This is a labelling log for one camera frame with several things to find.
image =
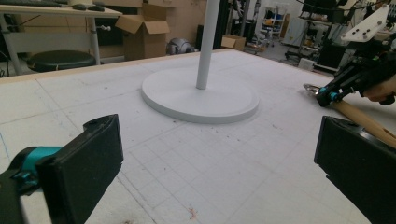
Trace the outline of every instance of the cardboard box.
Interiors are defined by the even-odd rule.
[[[142,15],[122,15],[116,26],[124,31],[126,61],[166,55],[166,34],[170,32],[166,7],[143,3]]]
[[[227,49],[244,51],[246,39],[237,35],[224,35],[221,39],[221,46]]]

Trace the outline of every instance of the black stool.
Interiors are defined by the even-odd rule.
[[[91,54],[78,50],[53,50],[33,55],[26,62],[36,72],[51,72],[96,65]]]

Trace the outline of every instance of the white pole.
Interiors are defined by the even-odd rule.
[[[213,42],[215,40],[216,24],[218,21],[220,0],[207,0],[204,33],[199,58],[196,88],[205,90],[209,75],[210,59],[212,57]]]

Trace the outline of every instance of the white tabletop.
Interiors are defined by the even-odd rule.
[[[124,162],[88,223],[369,223],[313,162],[322,116],[342,116],[303,84],[330,78],[225,50],[212,55],[211,72],[258,92],[253,117],[188,123],[144,103],[146,77],[198,61],[186,54],[0,79],[0,171],[26,147],[64,146],[83,123],[119,114]],[[396,133],[396,105],[346,100]],[[23,202],[31,223],[50,223],[41,193]]]

